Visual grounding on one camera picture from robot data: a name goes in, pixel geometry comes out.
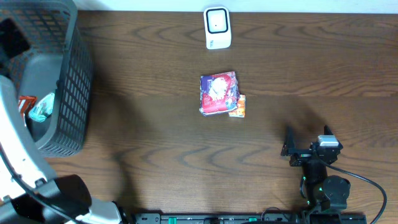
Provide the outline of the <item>orange tissue pack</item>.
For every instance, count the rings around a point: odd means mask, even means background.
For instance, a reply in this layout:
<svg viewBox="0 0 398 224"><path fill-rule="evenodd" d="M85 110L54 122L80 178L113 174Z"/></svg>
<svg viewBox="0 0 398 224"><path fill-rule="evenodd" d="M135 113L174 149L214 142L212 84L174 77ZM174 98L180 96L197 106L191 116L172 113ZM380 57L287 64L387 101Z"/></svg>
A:
<svg viewBox="0 0 398 224"><path fill-rule="evenodd" d="M240 94L237 101L237 108L228 113L232 118L244 118L246 115L246 95Z"/></svg>

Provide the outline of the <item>red purple snack bag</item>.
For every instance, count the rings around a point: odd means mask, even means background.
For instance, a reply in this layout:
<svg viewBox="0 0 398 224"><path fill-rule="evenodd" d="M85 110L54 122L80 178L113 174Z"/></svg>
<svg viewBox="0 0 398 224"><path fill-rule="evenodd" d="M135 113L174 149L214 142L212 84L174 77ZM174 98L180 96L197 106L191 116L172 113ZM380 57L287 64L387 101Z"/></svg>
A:
<svg viewBox="0 0 398 224"><path fill-rule="evenodd" d="M234 71L200 77L200 113L228 113L238 107L238 80Z"/></svg>

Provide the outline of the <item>teal snack packet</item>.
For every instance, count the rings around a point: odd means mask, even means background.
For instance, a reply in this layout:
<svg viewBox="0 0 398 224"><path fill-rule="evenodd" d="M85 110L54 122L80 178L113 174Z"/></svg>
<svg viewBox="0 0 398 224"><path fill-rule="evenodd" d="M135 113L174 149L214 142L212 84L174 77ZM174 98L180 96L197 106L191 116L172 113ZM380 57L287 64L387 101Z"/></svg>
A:
<svg viewBox="0 0 398 224"><path fill-rule="evenodd" d="M51 92L43 97L30 111L29 118L35 122L43 123L53 111L55 93Z"/></svg>

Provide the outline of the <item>orange red snack wrapper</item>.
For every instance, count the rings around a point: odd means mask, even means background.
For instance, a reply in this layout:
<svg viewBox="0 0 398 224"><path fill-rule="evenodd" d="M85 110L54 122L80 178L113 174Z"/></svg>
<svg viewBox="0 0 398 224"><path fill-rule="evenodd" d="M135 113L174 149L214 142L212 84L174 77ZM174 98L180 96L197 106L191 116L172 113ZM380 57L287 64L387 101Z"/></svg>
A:
<svg viewBox="0 0 398 224"><path fill-rule="evenodd" d="M36 104L36 96L20 96L18 102L18 110L20 115L23 117L28 113Z"/></svg>

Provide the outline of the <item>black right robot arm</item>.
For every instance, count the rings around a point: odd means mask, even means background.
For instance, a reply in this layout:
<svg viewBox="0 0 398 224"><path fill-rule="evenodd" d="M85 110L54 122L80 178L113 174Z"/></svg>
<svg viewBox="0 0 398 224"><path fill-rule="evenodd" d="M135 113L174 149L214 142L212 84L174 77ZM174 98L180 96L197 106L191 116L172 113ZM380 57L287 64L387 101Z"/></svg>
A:
<svg viewBox="0 0 398 224"><path fill-rule="evenodd" d="M350 182L337 175L328 175L326 170L337 161L342 149L343 145L328 126L306 149L296 147L292 128L286 130L280 154L290 158L291 167L302 168L300 193L316 212L340 212L347 208Z"/></svg>

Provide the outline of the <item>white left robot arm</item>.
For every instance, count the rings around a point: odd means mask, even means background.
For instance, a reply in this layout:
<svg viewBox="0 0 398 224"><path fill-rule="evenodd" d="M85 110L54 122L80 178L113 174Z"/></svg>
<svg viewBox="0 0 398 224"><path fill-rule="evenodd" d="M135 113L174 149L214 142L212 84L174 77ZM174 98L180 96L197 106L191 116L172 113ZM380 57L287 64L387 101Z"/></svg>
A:
<svg viewBox="0 0 398 224"><path fill-rule="evenodd" d="M121 223L113 202L92 197L77 175L58 177L40 155L1 77L1 223Z"/></svg>

